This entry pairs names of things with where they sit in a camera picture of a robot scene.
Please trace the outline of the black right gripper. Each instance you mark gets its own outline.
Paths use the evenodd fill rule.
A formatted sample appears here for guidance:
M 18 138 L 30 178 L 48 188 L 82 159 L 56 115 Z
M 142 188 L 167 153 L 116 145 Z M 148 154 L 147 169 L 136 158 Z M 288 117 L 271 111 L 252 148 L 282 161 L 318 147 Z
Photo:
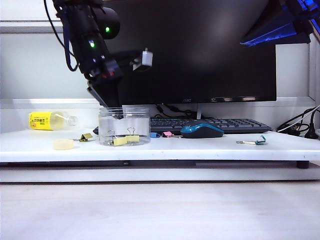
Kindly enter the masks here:
M 308 20 L 314 34 L 320 34 L 319 0 L 270 0 L 242 38 L 241 45 L 283 45 L 310 43 L 311 25 L 294 25 L 294 20 Z

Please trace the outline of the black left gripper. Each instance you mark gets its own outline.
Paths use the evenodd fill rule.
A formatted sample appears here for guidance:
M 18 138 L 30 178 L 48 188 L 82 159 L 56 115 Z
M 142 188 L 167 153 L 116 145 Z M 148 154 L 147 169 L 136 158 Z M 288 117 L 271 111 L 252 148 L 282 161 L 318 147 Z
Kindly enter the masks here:
M 118 93 L 118 81 L 123 76 L 123 71 L 114 59 L 105 59 L 84 74 L 89 84 L 87 91 L 101 106 L 108 108 L 114 118 L 124 117 Z

